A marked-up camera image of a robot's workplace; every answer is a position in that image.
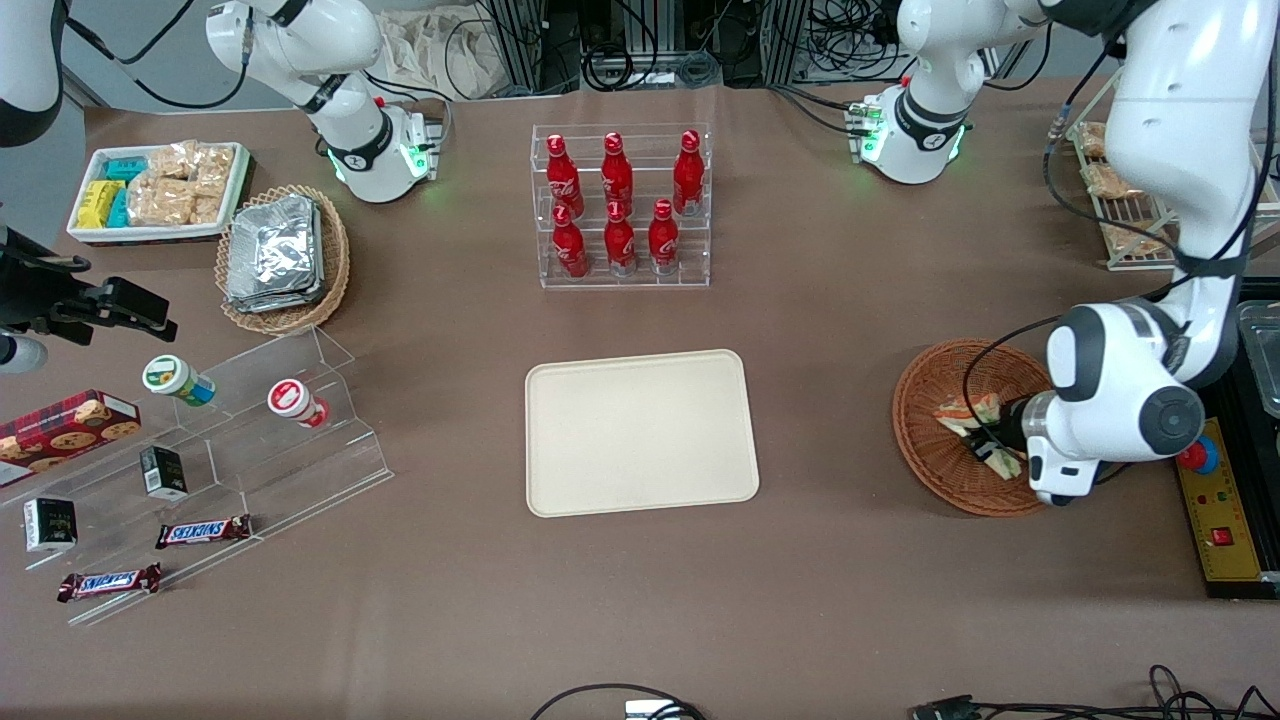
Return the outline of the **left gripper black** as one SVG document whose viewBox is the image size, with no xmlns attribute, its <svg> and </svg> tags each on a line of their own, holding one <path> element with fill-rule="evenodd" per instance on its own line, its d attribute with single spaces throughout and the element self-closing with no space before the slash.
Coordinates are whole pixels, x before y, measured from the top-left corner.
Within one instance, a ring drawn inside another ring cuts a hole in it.
<svg viewBox="0 0 1280 720">
<path fill-rule="evenodd" d="M 1030 439 L 1043 434 L 1043 400 L 1019 398 L 1014 405 L 1002 405 L 998 419 L 989 428 L 975 428 L 963 437 L 963 443 L 979 462 L 986 462 L 1004 451 L 1001 441 L 1012 441 L 1020 452 L 1029 451 Z"/>
</svg>

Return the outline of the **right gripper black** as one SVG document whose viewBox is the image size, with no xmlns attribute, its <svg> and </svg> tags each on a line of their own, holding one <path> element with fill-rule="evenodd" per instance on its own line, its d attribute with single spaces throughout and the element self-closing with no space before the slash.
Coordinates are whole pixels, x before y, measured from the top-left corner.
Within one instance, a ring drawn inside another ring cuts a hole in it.
<svg viewBox="0 0 1280 720">
<path fill-rule="evenodd" d="M 81 256 L 61 256 L 12 228 L 1 242 L 3 329 L 47 334 L 90 346 L 93 323 L 148 334 L 175 334 L 170 301 L 127 279 L 105 279 L 97 292 L 76 278 L 92 268 Z"/>
</svg>

